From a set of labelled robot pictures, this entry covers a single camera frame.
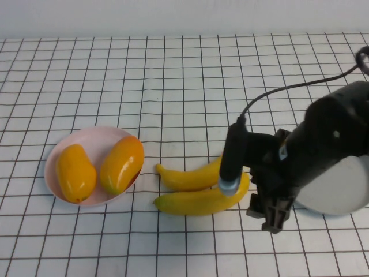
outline white wall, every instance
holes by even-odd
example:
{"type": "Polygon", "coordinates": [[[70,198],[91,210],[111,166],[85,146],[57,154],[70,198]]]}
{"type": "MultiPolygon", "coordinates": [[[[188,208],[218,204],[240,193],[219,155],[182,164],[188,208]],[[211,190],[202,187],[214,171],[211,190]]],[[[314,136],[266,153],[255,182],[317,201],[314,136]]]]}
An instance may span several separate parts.
{"type": "Polygon", "coordinates": [[[0,38],[365,31],[368,10],[368,0],[1,0],[0,38]]]}

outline yellow banana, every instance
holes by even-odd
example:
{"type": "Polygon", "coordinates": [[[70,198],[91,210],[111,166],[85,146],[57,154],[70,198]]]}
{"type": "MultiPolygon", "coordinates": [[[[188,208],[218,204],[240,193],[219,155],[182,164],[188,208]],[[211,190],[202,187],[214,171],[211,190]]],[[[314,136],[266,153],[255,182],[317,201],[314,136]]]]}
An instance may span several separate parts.
{"type": "Polygon", "coordinates": [[[173,192],[154,200],[161,212],[174,215],[209,215],[221,212],[237,204],[247,193],[250,178],[242,172],[238,191],[232,197],[224,196],[219,188],[199,192],[173,192]]]}
{"type": "Polygon", "coordinates": [[[191,171],[165,169],[161,164],[155,166],[164,185],[176,192],[192,192],[207,189],[217,184],[221,156],[211,163],[191,171]]]}

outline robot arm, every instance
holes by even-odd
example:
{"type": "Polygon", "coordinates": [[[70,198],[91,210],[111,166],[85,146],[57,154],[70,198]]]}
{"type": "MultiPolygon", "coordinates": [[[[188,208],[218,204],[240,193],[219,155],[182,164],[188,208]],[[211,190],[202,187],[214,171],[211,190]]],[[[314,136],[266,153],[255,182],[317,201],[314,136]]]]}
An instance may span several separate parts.
{"type": "Polygon", "coordinates": [[[258,194],[251,195],[247,215],[265,218],[262,230],[280,232],[303,186],[343,158],[368,154],[368,101],[369,83],[351,83],[312,103],[295,130],[274,136],[249,132],[241,115],[228,130],[220,189],[233,195],[243,166],[249,167],[258,194]]]}

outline toy fruit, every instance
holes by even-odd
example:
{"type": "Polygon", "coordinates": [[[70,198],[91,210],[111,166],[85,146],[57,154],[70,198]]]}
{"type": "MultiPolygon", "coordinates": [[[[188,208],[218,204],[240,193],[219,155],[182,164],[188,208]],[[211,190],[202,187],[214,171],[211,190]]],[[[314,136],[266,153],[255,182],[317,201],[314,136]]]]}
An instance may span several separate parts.
{"type": "Polygon", "coordinates": [[[66,147],[57,159],[57,178],[67,201],[86,200],[96,186],[97,172],[84,148],[79,144],[66,147]]]}
{"type": "Polygon", "coordinates": [[[138,138],[127,136],[119,140],[101,166],[102,187],[111,194],[124,192],[139,174],[144,158],[144,147],[138,138]]]}
{"type": "Polygon", "coordinates": [[[155,166],[163,184],[176,192],[192,192],[207,189],[219,179],[221,156],[216,160],[191,171],[165,169],[161,164],[155,166]]]}
{"type": "Polygon", "coordinates": [[[162,212],[174,215],[210,215],[231,208],[247,193],[250,178],[242,173],[239,189],[232,197],[224,196],[219,188],[199,192],[174,192],[154,200],[162,212]]]}

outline pink bowl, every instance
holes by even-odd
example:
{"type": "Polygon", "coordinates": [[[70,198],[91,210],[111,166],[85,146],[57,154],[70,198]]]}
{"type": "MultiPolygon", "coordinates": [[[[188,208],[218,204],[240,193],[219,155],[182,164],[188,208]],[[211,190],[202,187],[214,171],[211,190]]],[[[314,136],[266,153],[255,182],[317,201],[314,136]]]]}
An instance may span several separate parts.
{"type": "MultiPolygon", "coordinates": [[[[49,188],[50,192],[53,195],[55,195],[56,198],[64,202],[67,202],[71,205],[80,205],[84,207],[104,205],[112,200],[117,199],[124,192],[119,195],[107,193],[101,186],[99,171],[100,166],[104,158],[109,153],[110,149],[120,139],[127,136],[131,136],[131,134],[119,128],[108,126],[95,126],[79,130],[75,133],[72,133],[68,137],[64,138],[54,147],[54,149],[51,151],[46,160],[44,176],[46,185],[49,188]],[[90,195],[90,197],[88,197],[85,201],[80,202],[79,204],[71,203],[65,199],[62,190],[59,186],[57,173],[55,169],[58,156],[67,146],[70,146],[71,144],[80,144],[84,147],[88,155],[88,158],[90,159],[91,163],[95,166],[98,174],[95,190],[90,195]]],[[[131,182],[131,185],[135,183],[139,174],[140,173],[136,175],[135,179],[131,182]]]]}

